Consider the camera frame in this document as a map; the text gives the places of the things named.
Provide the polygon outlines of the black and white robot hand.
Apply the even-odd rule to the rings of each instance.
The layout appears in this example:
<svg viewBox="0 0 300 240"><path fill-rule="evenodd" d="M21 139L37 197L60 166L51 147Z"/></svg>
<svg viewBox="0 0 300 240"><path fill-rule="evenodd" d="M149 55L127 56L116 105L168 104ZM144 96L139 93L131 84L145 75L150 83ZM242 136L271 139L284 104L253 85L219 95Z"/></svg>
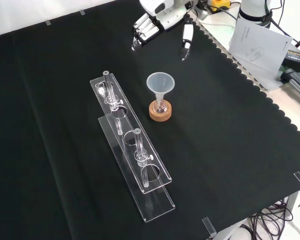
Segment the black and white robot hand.
<svg viewBox="0 0 300 240"><path fill-rule="evenodd" d="M192 45L194 26L188 13L198 3L197 0L140 0L145 10L132 27L133 41L131 49L136 51L159 34L167 32L184 22L182 44L179 58L184 61Z"/></svg>

